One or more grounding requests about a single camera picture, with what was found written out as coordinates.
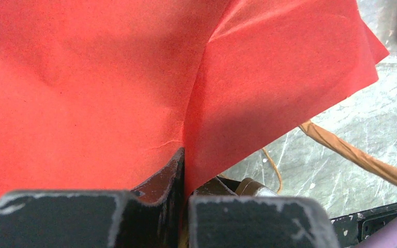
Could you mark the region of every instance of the folded red paper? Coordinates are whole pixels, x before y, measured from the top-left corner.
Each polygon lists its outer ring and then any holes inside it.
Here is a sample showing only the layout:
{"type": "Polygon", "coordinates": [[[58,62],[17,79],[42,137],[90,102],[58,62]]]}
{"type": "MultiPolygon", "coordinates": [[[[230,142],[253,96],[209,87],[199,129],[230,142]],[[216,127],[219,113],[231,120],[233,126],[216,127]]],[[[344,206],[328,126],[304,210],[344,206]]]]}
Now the folded red paper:
{"type": "Polygon", "coordinates": [[[377,80],[355,0],[0,1],[0,195],[186,193],[377,80]]]}

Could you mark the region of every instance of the brown cord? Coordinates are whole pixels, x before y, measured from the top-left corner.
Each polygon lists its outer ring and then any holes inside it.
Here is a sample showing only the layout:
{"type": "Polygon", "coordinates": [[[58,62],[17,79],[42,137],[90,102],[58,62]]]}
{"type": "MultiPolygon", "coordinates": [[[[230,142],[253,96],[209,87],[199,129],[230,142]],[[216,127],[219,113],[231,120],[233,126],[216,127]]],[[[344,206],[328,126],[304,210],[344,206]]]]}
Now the brown cord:
{"type": "Polygon", "coordinates": [[[397,186],[396,167],[373,158],[310,120],[301,124],[299,128],[318,143],[337,152],[366,171],[374,173],[397,186]]]}
{"type": "Polygon", "coordinates": [[[278,176],[278,180],[279,180],[279,188],[278,191],[276,193],[280,193],[282,190],[282,177],[281,177],[281,173],[279,173],[278,171],[278,167],[276,166],[276,164],[274,163],[273,159],[271,159],[270,155],[268,154],[267,150],[265,147],[262,148],[262,151],[264,153],[264,155],[267,157],[268,162],[270,163],[271,167],[273,168],[274,172],[276,173],[276,175],[278,176]]]}

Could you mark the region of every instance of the purple object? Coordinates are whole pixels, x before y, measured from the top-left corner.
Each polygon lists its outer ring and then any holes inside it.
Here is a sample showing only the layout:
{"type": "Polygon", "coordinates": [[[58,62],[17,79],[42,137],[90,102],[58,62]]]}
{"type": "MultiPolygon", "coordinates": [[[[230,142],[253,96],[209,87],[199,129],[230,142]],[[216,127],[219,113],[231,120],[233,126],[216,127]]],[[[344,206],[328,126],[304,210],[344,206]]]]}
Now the purple object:
{"type": "Polygon", "coordinates": [[[397,247],[397,217],[379,231],[363,240],[354,248],[395,248],[397,247]]]}

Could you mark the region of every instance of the marble surface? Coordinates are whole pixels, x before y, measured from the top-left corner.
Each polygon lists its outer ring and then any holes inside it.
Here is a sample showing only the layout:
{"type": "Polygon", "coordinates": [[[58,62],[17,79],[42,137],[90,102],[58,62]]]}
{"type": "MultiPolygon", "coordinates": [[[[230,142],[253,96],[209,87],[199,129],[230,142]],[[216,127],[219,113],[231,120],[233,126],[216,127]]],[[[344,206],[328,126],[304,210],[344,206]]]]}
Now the marble surface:
{"type": "MultiPolygon", "coordinates": [[[[380,80],[313,121],[356,147],[397,166],[397,1],[358,0],[363,20],[391,56],[379,66],[380,80]]],[[[284,180],[283,195],[311,197],[330,217],[397,202],[397,187],[384,182],[295,129],[269,144],[284,180]]],[[[226,171],[277,189],[274,171],[261,151],[226,171]]]]}

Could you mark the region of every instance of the clear plastic container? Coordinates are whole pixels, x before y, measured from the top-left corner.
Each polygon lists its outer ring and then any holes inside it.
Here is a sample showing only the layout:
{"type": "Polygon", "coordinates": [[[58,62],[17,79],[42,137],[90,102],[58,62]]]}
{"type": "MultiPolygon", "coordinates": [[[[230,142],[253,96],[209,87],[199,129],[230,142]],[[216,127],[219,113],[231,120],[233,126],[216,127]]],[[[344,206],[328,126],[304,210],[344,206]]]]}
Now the clear plastic container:
{"type": "Polygon", "coordinates": [[[389,50],[382,63],[397,63],[397,0],[358,0],[360,14],[389,50]]]}

